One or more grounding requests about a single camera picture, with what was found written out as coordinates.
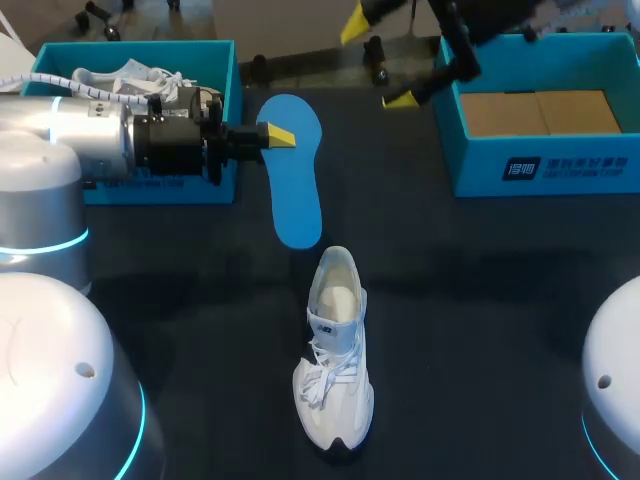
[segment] blue box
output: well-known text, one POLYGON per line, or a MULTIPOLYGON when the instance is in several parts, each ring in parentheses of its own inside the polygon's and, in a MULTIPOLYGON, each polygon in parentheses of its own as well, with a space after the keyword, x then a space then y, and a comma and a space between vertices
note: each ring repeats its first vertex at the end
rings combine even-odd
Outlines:
MULTIPOLYGON (((78 67, 92 72, 113 72, 130 58, 149 67, 181 72, 197 85, 224 93, 223 120, 242 121, 242 86, 232 41, 48 43, 40 50, 34 72, 65 78, 78 67)), ((31 82, 23 95, 70 96, 67 89, 31 82)), ((85 191, 88 205, 221 204, 232 203, 236 187, 236 162, 223 169, 216 187, 205 177, 157 177, 138 169, 128 182, 99 183, 85 191)))
MULTIPOLYGON (((440 47, 436 66, 453 58, 440 47)), ((640 192, 640 68, 628 34, 551 34, 534 44, 503 35, 476 53, 482 75, 433 98, 457 197, 640 192), (603 90, 622 134, 469 134, 460 95, 551 90, 603 90)))

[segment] blue led ring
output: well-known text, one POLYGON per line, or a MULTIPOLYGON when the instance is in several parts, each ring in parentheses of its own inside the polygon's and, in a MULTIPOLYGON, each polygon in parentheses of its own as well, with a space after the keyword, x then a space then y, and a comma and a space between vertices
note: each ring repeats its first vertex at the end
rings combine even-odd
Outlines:
POLYGON ((50 247, 40 247, 40 248, 7 248, 0 247, 0 254, 5 255, 40 255, 42 253, 51 253, 58 252, 60 250, 64 250, 66 248, 71 248, 80 242, 84 241, 89 236, 89 229, 85 230, 85 232, 80 235, 78 238, 74 238, 68 242, 61 243, 59 245, 52 245, 50 247))

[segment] black tabletop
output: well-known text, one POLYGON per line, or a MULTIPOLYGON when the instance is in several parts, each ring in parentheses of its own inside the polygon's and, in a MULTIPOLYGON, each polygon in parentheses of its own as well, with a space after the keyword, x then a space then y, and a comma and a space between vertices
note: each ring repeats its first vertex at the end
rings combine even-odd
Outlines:
MULTIPOLYGON (((246 121, 278 91, 245 91, 246 121)), ((274 232, 264 167, 231 206, 90 208, 90 298, 163 425, 168 478, 585 478, 580 355, 598 306, 640 271, 640 197, 456 200, 430 108, 295 90, 316 111, 324 233, 274 232), (369 293, 372 429, 316 455, 293 403, 323 249, 369 293)))

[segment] shoe tongue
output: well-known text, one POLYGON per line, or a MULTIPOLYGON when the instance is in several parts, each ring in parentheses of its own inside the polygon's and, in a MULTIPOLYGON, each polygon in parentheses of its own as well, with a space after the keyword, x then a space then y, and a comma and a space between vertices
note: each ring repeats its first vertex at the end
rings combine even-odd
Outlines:
POLYGON ((334 355, 343 355, 349 351, 356 338, 357 323, 338 323, 315 315, 307 309, 309 325, 320 346, 334 355))

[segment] white cable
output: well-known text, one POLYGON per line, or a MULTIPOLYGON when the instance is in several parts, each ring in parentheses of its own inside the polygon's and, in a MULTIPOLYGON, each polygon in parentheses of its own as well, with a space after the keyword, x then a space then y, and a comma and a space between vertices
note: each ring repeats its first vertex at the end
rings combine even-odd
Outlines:
POLYGON ((4 26, 4 29, 7 31, 9 36, 13 38, 15 42, 19 43, 24 47, 22 40, 20 40, 20 37, 18 36, 16 31, 13 29, 13 27, 9 23, 9 20, 7 20, 7 17, 4 16, 4 13, 2 13, 2 10, 0 10, 0 23, 2 23, 2 26, 4 26))
POLYGON ((16 83, 25 82, 40 82, 48 83, 49 85, 60 86, 68 88, 74 92, 79 92, 97 100, 104 100, 106 102, 124 103, 127 105, 147 105, 149 101, 142 96, 138 95, 120 95, 118 93, 107 92, 99 88, 90 87, 82 83, 74 82, 66 78, 58 77, 56 75, 49 75, 47 73, 26 73, 23 75, 14 75, 13 77, 7 77, 0 79, 0 88, 13 85, 16 83))

